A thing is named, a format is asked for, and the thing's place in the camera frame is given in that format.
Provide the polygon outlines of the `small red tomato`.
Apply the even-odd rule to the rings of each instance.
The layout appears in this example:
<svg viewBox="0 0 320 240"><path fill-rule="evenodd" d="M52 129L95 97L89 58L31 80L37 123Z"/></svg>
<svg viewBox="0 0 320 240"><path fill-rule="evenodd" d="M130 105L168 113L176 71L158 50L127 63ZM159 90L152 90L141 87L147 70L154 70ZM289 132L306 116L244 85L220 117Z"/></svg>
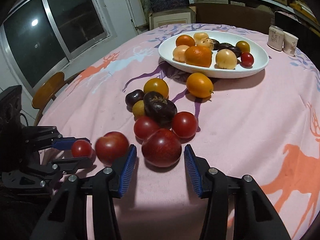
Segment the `small red tomato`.
<svg viewBox="0 0 320 240"><path fill-rule="evenodd" d="M93 154L92 145L86 140L77 140L72 145L71 153L74 158L91 158Z"/></svg>

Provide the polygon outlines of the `large red plum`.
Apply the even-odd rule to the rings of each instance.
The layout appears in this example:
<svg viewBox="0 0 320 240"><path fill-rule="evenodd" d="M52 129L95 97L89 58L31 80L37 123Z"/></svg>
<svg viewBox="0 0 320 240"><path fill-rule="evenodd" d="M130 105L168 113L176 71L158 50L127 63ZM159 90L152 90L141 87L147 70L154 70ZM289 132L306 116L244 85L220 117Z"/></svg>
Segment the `large red plum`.
<svg viewBox="0 0 320 240"><path fill-rule="evenodd" d="M175 165L182 153L180 140L169 129L161 128L142 143L144 159L151 165L167 168Z"/></svg>

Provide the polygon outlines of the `pale yellow round fruit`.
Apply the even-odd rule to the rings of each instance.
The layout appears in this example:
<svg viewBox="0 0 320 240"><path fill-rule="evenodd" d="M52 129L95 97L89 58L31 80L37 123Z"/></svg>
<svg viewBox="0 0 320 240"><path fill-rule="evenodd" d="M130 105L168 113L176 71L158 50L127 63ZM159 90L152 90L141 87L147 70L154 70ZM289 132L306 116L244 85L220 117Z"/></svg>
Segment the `pale yellow round fruit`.
<svg viewBox="0 0 320 240"><path fill-rule="evenodd" d="M177 46L172 52L173 60L177 62L185 63L185 52L188 48L189 46L187 45Z"/></svg>

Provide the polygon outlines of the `large yellow apple fruit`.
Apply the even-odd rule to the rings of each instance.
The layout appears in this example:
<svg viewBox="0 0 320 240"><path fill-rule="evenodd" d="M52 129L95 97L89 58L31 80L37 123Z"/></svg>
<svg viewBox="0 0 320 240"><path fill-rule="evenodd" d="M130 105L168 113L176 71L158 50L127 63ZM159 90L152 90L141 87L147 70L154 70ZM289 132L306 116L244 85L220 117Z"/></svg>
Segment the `large yellow apple fruit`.
<svg viewBox="0 0 320 240"><path fill-rule="evenodd" d="M238 59L231 50L222 49L217 52L215 63L217 68L220 69L235 69L238 64Z"/></svg>

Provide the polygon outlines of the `small orange mandarin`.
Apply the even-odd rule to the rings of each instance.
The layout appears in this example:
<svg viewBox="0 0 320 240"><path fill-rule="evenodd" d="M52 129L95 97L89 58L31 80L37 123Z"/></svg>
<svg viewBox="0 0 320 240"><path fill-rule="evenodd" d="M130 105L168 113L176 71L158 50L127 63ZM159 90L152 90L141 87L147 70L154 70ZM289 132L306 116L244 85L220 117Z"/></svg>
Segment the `small orange mandarin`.
<svg viewBox="0 0 320 240"><path fill-rule="evenodd" d="M177 47L182 45L192 47L195 46L195 40L189 35L180 35L176 38L175 44Z"/></svg>

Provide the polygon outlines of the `large orange mandarin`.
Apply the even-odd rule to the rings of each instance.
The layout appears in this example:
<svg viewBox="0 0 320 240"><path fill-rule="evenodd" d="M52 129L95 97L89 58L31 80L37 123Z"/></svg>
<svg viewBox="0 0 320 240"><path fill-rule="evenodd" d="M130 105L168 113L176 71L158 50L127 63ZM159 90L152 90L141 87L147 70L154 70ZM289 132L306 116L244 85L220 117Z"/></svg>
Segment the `large orange mandarin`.
<svg viewBox="0 0 320 240"><path fill-rule="evenodd" d="M185 53L185 63L199 67L210 67L212 64L212 51L203 46L189 47Z"/></svg>

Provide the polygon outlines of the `yellow tomato front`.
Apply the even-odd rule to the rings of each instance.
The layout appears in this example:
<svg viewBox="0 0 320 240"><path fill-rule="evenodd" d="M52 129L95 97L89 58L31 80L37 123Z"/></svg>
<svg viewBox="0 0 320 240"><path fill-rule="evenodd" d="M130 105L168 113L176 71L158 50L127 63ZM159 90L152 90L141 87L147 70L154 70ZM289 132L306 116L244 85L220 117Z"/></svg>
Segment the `yellow tomato front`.
<svg viewBox="0 0 320 240"><path fill-rule="evenodd" d="M238 41L236 47L238 47L242 53L249 53L251 51L250 45L246 41Z"/></svg>

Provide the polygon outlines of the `dark water chestnut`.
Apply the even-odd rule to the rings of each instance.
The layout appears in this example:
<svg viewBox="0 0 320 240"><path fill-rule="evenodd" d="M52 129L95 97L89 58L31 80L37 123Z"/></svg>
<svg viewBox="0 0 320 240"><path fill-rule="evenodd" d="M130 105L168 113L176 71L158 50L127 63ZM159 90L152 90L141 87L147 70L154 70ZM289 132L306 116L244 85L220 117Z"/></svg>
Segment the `dark water chestnut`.
<svg viewBox="0 0 320 240"><path fill-rule="evenodd" d="M237 58L239 58L241 55L242 55L242 51L239 47L237 46L233 46L231 45L230 43L220 43L217 47L217 50L220 51L222 49L228 49L228 50L231 50Z"/></svg>
<svg viewBox="0 0 320 240"><path fill-rule="evenodd" d="M212 50L219 50L220 49L220 42L215 39L211 39L211 41L212 41L212 45L213 45Z"/></svg>

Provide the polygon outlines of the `red cherry tomato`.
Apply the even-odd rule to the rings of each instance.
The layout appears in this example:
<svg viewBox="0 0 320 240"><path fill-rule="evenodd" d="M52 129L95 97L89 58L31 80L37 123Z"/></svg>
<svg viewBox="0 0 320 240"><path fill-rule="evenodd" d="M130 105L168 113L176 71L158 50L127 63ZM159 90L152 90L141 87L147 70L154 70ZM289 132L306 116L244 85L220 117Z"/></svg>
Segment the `red cherry tomato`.
<svg viewBox="0 0 320 240"><path fill-rule="evenodd" d="M173 132L182 139L193 137L198 128L198 122L195 115L189 112L178 112L171 124Z"/></svg>
<svg viewBox="0 0 320 240"><path fill-rule="evenodd" d="M254 63L254 57L249 52L244 52L241 55L241 64L244 67L251 67Z"/></svg>

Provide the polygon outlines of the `wooden chair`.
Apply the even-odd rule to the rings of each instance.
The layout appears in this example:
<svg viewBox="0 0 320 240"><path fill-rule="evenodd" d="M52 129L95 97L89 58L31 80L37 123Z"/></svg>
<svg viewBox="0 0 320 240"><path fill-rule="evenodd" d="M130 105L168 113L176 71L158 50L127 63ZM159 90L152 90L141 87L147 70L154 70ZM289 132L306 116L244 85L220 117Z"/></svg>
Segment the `wooden chair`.
<svg viewBox="0 0 320 240"><path fill-rule="evenodd" d="M56 99L56 93L65 85L69 85L82 71L77 72L65 80L63 72L57 72L50 77L35 93L31 105L34 109L38 109L34 126L37 126L43 117L43 111L50 100Z"/></svg>

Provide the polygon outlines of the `small olive yellow fruit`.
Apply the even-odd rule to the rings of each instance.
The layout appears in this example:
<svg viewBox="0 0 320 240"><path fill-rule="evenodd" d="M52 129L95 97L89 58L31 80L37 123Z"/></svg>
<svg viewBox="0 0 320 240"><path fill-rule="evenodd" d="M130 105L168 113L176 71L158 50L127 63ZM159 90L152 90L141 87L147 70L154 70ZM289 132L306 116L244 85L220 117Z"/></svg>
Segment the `small olive yellow fruit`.
<svg viewBox="0 0 320 240"><path fill-rule="evenodd" d="M139 100L133 105L132 113L136 120L145 115L145 107L143 100Z"/></svg>

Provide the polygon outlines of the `dark purple small fruit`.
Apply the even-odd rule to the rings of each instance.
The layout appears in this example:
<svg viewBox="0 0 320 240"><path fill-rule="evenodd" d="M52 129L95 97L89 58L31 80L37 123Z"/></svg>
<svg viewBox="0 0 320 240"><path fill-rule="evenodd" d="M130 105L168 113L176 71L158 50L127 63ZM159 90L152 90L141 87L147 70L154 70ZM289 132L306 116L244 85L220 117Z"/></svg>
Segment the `dark purple small fruit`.
<svg viewBox="0 0 320 240"><path fill-rule="evenodd" d="M127 94L125 96L125 103L127 105L127 108L131 110L134 104L140 100L143 100L143 98L144 98L144 92L141 89L136 89L131 93Z"/></svg>

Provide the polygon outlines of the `pink deer tablecloth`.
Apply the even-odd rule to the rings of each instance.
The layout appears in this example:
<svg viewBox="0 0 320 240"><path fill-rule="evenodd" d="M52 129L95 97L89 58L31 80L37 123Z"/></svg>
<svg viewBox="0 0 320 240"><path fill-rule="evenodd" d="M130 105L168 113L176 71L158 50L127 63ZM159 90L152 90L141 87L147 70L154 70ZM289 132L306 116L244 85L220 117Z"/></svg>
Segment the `pink deer tablecloth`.
<svg viewBox="0 0 320 240"><path fill-rule="evenodd" d="M233 33L262 46L267 67L242 79L213 80L208 101L187 95L188 74L158 54L167 38L186 31ZM198 116L189 142L196 155L224 174L250 174L268 195L292 239L300 239L319 212L319 71L299 49L272 50L267 35L216 24L166 25L140 34L88 67L46 110L40 125L92 145L120 131L137 146L127 193L115 199L122 239L199 239L207 200L197 197L182 159L170 170L147 166L133 133L125 95L153 77L169 86L178 111Z"/></svg>

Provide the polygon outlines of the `yellow orange tomato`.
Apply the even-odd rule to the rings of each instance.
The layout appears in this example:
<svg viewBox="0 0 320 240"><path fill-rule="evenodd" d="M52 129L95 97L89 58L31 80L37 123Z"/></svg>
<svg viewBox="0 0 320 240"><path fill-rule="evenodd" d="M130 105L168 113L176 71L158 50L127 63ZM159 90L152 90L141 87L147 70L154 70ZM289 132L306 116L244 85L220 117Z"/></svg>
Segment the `yellow orange tomato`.
<svg viewBox="0 0 320 240"><path fill-rule="evenodd" d="M152 78L148 80L144 85L143 91L145 94L148 92L158 92L166 99L169 97L169 86L160 78Z"/></svg>

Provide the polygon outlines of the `aluminium sliding window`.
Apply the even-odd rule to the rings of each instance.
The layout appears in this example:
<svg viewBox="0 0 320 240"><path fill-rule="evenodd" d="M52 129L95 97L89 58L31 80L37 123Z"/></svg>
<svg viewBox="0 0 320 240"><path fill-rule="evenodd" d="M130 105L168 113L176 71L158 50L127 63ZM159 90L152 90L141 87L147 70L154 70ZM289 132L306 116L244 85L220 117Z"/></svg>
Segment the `aluminium sliding window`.
<svg viewBox="0 0 320 240"><path fill-rule="evenodd" d="M99 0L18 0L1 24L9 68L31 95L82 53L114 37Z"/></svg>

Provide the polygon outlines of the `red cherry tomato in plate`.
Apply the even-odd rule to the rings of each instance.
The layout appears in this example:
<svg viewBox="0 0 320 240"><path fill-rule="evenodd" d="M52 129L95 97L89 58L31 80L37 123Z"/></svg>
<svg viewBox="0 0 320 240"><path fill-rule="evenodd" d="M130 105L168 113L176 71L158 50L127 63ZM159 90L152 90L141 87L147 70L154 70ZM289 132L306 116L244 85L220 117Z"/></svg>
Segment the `red cherry tomato in plate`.
<svg viewBox="0 0 320 240"><path fill-rule="evenodd" d="M244 67L251 67L254 63L254 57L249 52L244 52L241 55L241 64Z"/></svg>

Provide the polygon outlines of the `white oval plate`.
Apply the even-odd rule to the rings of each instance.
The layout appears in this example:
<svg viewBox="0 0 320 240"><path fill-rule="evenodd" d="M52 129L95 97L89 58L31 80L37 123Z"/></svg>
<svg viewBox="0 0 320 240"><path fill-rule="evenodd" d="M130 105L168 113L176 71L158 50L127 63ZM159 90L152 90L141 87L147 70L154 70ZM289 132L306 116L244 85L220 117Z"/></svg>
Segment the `white oval plate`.
<svg viewBox="0 0 320 240"><path fill-rule="evenodd" d="M167 61L168 64L173 67L182 70L188 73L202 73L208 77L220 78L220 79L237 79L242 77L249 77L255 75L265 69L269 62L268 54L259 44L250 40L249 38L223 32L223 31L214 31L214 30L205 30L205 33L208 34L210 38L218 40L219 42L227 42L232 45L235 45L238 41L246 41L250 46L250 53L253 56L254 62L251 67L243 67L240 64L237 64L234 70L219 69L215 65L215 56L216 51L212 54L212 64L210 67L199 67L193 66L186 63L177 62L174 60L173 51L176 48L176 39L179 35L168 38L158 48L158 53L160 57Z"/></svg>

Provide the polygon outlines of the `yellow fruit in plate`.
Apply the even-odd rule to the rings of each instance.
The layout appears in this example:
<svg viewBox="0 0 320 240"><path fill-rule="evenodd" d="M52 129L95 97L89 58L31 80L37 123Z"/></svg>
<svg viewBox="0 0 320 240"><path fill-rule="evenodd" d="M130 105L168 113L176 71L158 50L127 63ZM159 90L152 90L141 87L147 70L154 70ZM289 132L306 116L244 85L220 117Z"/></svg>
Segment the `yellow fruit in plate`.
<svg viewBox="0 0 320 240"><path fill-rule="evenodd" d="M195 43L198 44L199 42L201 42L203 39L206 39L208 38L208 34L207 33L204 33L204 32L198 32L198 33L195 33L193 35L193 38L195 40Z"/></svg>

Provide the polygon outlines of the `pink drink can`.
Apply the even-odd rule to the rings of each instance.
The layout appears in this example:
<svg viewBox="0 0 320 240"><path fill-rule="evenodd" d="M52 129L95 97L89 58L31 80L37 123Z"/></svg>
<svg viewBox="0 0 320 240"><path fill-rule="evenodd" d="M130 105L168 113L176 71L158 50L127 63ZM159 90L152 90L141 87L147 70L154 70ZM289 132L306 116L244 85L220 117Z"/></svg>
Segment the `pink drink can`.
<svg viewBox="0 0 320 240"><path fill-rule="evenodd" d="M267 45L274 50L282 51L284 42L283 29L270 25L268 30L268 42Z"/></svg>

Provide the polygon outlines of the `pink paper cup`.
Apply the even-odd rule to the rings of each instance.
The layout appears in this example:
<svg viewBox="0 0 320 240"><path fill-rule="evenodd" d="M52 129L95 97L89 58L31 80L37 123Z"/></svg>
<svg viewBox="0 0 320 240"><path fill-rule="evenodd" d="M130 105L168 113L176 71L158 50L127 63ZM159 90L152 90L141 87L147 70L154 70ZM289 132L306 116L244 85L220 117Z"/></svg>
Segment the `pink paper cup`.
<svg viewBox="0 0 320 240"><path fill-rule="evenodd" d="M284 32L283 52L287 55L294 56L297 48L298 37L288 32Z"/></svg>

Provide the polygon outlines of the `framed picture board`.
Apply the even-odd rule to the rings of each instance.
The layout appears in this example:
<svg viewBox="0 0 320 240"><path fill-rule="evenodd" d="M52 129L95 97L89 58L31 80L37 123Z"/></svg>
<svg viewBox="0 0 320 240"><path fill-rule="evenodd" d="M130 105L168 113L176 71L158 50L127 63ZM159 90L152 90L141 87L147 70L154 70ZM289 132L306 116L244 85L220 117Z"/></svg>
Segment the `framed picture board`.
<svg viewBox="0 0 320 240"><path fill-rule="evenodd" d="M196 22L196 7L181 7L160 12L152 12L149 15L149 29L168 24L191 24Z"/></svg>

